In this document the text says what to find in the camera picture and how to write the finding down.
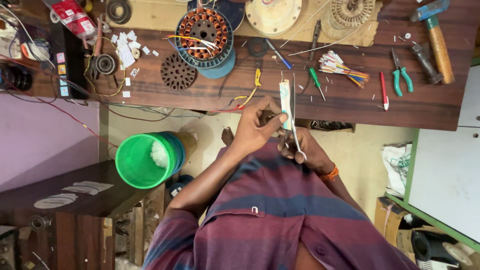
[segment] red label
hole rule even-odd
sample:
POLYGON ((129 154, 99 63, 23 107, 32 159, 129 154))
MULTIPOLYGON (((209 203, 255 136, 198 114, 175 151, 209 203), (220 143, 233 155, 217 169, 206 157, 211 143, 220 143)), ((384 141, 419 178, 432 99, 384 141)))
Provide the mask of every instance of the red label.
POLYGON ((67 28, 79 37, 79 34, 90 35, 95 32, 95 23, 83 11, 75 0, 65 0, 53 4, 52 9, 58 14, 67 28))

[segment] green handled pliers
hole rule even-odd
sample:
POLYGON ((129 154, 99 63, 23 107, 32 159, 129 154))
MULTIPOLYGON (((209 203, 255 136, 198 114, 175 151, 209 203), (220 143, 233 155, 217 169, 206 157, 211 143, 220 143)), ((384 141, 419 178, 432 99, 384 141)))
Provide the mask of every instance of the green handled pliers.
POLYGON ((400 85, 398 84, 398 81, 400 79, 400 74, 402 74, 402 77, 407 82, 409 92, 413 92, 413 82, 412 82, 412 79, 410 79, 409 75, 407 74, 406 68, 402 67, 395 48, 392 48, 392 56, 396 66, 396 70, 393 72, 395 92, 399 97, 401 97, 403 94, 402 94, 402 91, 400 91, 400 85))

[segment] hammer handle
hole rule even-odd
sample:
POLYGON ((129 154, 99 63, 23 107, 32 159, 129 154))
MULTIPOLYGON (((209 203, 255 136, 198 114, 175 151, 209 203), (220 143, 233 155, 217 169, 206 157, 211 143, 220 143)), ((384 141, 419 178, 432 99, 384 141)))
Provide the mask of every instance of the hammer handle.
POLYGON ((426 19, 427 28, 430 34, 430 42, 432 43, 435 60, 437 61, 438 70, 444 75, 443 83, 450 84, 455 81, 448 57, 447 46, 445 44, 444 35, 438 24, 436 15, 430 16, 426 19))

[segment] green bucket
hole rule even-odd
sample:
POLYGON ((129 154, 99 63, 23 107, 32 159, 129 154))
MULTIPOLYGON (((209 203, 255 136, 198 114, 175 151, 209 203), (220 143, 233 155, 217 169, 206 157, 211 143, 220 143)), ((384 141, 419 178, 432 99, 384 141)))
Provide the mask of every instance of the green bucket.
POLYGON ((120 144, 115 156, 115 165, 120 177, 129 185, 147 189, 168 179, 175 169, 177 153, 172 145, 158 133, 142 133, 128 137, 120 144), (168 158, 166 168, 158 167, 150 153, 152 144, 157 141, 168 158))

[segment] blue pen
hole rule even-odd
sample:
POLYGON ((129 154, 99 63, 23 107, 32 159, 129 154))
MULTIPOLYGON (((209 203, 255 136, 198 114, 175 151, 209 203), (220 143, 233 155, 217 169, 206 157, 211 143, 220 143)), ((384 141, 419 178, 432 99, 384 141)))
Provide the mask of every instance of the blue pen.
POLYGON ((280 60, 287 66, 288 69, 292 69, 292 65, 287 61, 287 59, 283 58, 280 53, 273 47, 272 43, 265 38, 265 41, 267 42, 268 46, 272 48, 272 50, 275 52, 275 54, 280 58, 280 60))

